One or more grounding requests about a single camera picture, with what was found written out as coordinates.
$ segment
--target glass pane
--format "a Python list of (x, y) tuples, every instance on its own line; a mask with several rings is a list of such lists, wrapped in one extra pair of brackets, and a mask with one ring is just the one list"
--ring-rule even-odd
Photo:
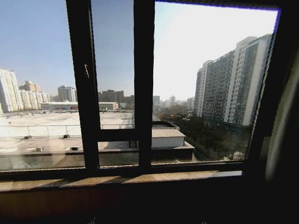
[(137, 141), (99, 142), (100, 167), (135, 166), (139, 164)]
[(276, 17), (156, 3), (153, 164), (245, 158)]
[(83, 167), (65, 2), (0, 8), (0, 169)]
[(91, 2), (101, 128), (134, 128), (133, 0)]

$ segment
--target window latch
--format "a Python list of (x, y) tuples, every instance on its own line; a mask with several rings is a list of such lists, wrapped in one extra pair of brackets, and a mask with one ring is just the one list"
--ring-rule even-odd
[(88, 74), (88, 70), (87, 70), (87, 67), (88, 67), (87, 64), (84, 64), (84, 67), (85, 67), (85, 71), (86, 71), (85, 75), (86, 75), (87, 78), (89, 78), (89, 74)]

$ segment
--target apartment building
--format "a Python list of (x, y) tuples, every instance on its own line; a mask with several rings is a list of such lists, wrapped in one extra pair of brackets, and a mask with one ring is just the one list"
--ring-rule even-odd
[(15, 73), (0, 67), (0, 103), (3, 112), (21, 111), (23, 105)]
[(39, 110), (42, 103), (50, 101), (49, 95), (44, 92), (20, 90), (20, 96), (24, 110)]
[(153, 96), (153, 106), (160, 106), (160, 96)]
[(247, 37), (236, 49), (207, 61), (197, 73), (194, 114), (249, 126), (254, 118), (271, 35)]
[(76, 102), (76, 93), (75, 88), (70, 86), (59, 86), (58, 87), (58, 95), (62, 102)]
[(119, 106), (125, 107), (125, 105), (134, 106), (134, 95), (125, 97), (124, 91), (107, 90), (98, 92), (99, 102), (116, 102)]
[(41, 92), (42, 89), (38, 84), (34, 84), (31, 81), (25, 81), (24, 85), (19, 87), (20, 90), (32, 91), (32, 92)]

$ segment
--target black window frame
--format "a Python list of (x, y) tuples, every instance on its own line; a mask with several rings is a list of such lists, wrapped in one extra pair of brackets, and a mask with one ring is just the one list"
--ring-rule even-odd
[[(272, 44), (267, 58), (263, 86), (259, 94), (255, 122), (248, 143), (246, 159), (244, 161), (208, 161), (151, 165), (153, 53), (156, 1), (279, 10), (277, 23), (271, 40)], [(100, 128), (91, 1), (66, 0), (85, 168), (0, 171), (0, 176), (2, 178), (83, 178), (101, 175), (138, 175), (145, 173), (204, 170), (242, 170), (244, 175), (254, 177), (261, 171), (261, 166), (259, 166), (259, 164), (264, 161), (260, 161), (259, 155), (263, 139), (271, 136), (278, 103), (283, 91), (283, 83), (288, 76), (289, 67), (294, 60), (294, 55), (298, 48), (298, 37), (293, 33), (293, 28), (289, 26), (289, 24), (292, 24), (294, 21), (296, 15), (294, 7), (283, 3), (283, 1), (275, 1), (273, 3), (273, 1), (269, 0), (262, 1), (262, 4), (258, 0), (248, 0), (247, 3), (200, 0), (156, 1), (134, 1), (135, 129), (107, 130)], [(124, 140), (136, 140), (139, 142), (139, 165), (132, 167), (100, 168), (98, 142)]]

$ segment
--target window ledge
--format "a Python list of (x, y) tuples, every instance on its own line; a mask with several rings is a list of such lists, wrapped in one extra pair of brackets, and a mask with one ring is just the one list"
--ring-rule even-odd
[(1, 181), (0, 192), (35, 191), (43, 189), (64, 189), (74, 187), (100, 186), (105, 184), (130, 184), (143, 182), (165, 182), (207, 179), (214, 177), (241, 176), (241, 171), (198, 171), (181, 173), (144, 174), (139, 176), (102, 176), (85, 179), (51, 179), (34, 181)]

